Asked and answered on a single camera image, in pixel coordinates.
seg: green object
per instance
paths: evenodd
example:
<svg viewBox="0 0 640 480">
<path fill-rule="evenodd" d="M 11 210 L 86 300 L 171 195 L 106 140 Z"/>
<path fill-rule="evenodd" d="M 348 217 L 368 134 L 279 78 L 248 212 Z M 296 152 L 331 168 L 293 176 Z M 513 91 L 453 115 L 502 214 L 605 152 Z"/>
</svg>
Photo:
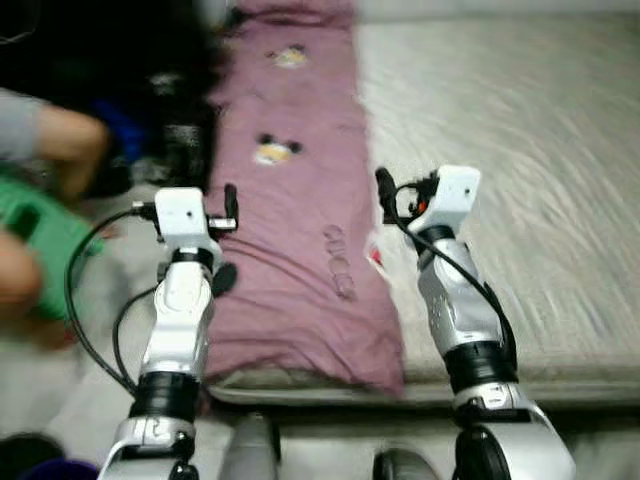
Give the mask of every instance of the green object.
<svg viewBox="0 0 640 480">
<path fill-rule="evenodd" d="M 0 227 L 21 238 L 36 252 L 44 275 L 39 313 L 45 318 L 66 319 L 65 271 L 73 251 L 91 231 L 90 225 L 51 197 L 0 170 Z M 101 249 L 102 242 L 97 241 L 88 253 Z M 82 263 L 78 262 L 77 271 Z"/>
</svg>

